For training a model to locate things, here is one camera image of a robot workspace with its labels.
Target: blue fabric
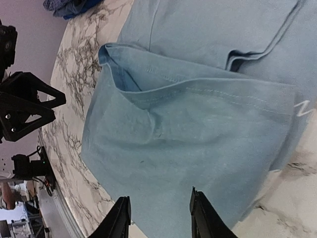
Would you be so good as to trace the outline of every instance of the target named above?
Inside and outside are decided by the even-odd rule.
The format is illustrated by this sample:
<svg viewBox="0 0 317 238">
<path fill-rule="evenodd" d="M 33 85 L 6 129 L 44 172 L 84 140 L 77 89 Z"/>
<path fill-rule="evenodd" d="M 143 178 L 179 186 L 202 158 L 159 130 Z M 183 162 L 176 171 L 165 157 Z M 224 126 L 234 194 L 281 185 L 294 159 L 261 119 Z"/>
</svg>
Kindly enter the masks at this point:
<svg viewBox="0 0 317 238">
<path fill-rule="evenodd" d="M 78 15 L 82 11 L 84 5 L 86 4 L 86 0 L 83 0 L 79 5 L 75 5 L 73 1 L 69 2 L 68 4 L 64 5 L 63 7 L 57 9 L 53 16 L 55 17 L 64 17 L 69 14 Z"/>
<path fill-rule="evenodd" d="M 100 3 L 102 0 L 86 0 L 85 4 L 79 9 L 79 8 L 71 8 L 69 9 L 62 9 L 61 12 L 57 13 L 60 16 L 63 16 L 65 20 L 74 18 L 82 13 L 85 13 L 89 9 L 96 6 L 98 3 Z"/>
<path fill-rule="evenodd" d="M 47 11 L 56 11 L 70 2 L 72 2 L 72 0 L 45 0 L 43 7 Z"/>
<path fill-rule="evenodd" d="M 317 95 L 316 12 L 313 0 L 135 0 L 100 49 L 82 159 L 113 199 L 131 197 L 145 235 L 190 237 L 192 186 L 232 227 L 287 163 Z"/>
</svg>

